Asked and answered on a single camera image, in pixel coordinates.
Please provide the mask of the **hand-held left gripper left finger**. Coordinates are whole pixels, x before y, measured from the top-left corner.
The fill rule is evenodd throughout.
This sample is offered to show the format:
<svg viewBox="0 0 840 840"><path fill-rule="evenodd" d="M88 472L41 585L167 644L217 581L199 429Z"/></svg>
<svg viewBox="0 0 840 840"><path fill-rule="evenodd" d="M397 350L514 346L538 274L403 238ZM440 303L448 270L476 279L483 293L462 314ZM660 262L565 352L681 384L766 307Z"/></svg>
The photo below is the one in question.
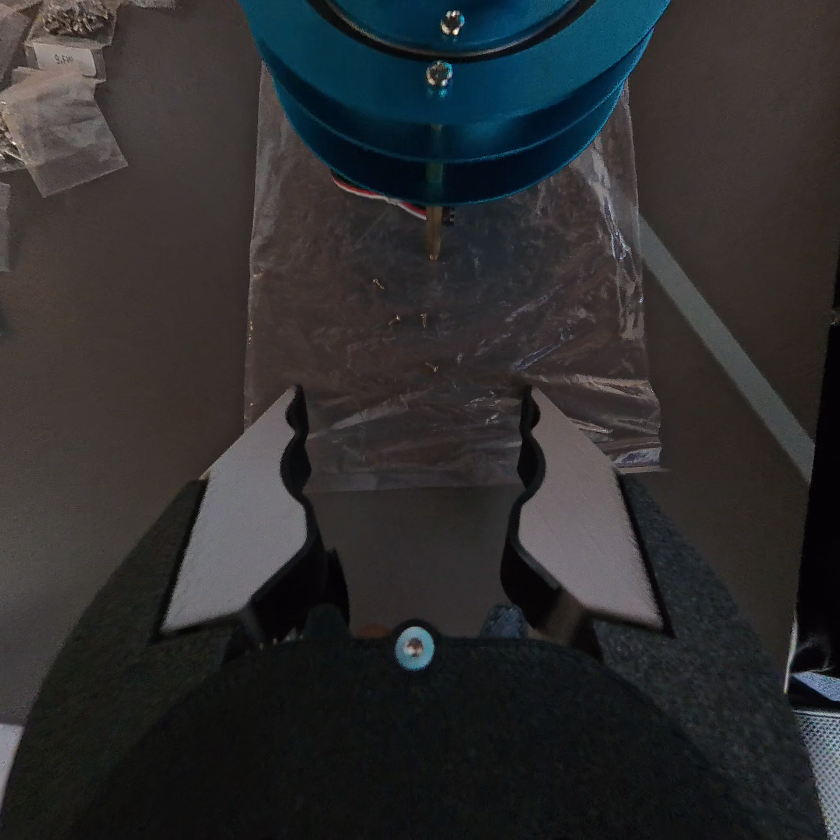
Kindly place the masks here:
<svg viewBox="0 0 840 840"><path fill-rule="evenodd" d="M294 385L202 476L162 636L232 624L260 647L318 623L350 636L341 561L305 495L308 431L306 397Z"/></svg>

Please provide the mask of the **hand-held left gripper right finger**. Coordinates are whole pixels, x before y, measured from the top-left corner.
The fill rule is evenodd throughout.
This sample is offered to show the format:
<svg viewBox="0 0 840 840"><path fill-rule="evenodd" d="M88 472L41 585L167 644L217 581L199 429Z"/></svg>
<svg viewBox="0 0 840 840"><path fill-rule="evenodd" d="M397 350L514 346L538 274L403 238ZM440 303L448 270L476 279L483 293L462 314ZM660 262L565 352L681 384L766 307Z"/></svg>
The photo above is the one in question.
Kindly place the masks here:
<svg viewBox="0 0 840 840"><path fill-rule="evenodd" d="M595 623L665 632L665 605L611 461L537 388L522 399L500 580L535 633L595 647Z"/></svg>

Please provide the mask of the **blue toy robot arm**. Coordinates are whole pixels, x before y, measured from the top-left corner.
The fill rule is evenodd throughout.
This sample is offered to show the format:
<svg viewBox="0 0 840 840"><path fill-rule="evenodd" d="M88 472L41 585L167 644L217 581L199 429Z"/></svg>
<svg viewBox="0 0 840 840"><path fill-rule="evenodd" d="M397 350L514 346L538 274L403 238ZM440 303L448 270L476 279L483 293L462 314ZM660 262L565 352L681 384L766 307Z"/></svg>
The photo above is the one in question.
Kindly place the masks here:
<svg viewBox="0 0 840 840"><path fill-rule="evenodd" d="M520 193L599 134L667 1L244 1L283 111L331 171L425 208Z"/></svg>

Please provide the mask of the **large clear plastic bag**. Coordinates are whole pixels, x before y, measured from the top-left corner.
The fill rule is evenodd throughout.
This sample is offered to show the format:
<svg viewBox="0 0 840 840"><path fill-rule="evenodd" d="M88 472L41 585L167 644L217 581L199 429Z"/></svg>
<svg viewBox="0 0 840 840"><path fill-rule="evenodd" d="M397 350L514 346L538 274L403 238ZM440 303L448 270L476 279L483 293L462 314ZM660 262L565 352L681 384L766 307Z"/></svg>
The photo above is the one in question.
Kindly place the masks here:
<svg viewBox="0 0 840 840"><path fill-rule="evenodd" d="M302 387L308 488L512 483L528 386L619 468L656 469L629 84L569 166L457 208L438 260L424 234L406 210L333 182L262 68L245 423Z"/></svg>

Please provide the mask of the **pile of small hardware bags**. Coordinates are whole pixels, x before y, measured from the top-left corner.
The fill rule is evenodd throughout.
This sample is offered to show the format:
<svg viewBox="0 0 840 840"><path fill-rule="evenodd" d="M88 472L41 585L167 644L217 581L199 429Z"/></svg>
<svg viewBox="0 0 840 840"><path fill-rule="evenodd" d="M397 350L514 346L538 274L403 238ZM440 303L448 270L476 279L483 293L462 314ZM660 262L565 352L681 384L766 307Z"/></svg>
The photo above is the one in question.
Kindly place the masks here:
<svg viewBox="0 0 840 840"><path fill-rule="evenodd" d="M52 197L128 166L100 107L121 2L2 2L2 171Z"/></svg>

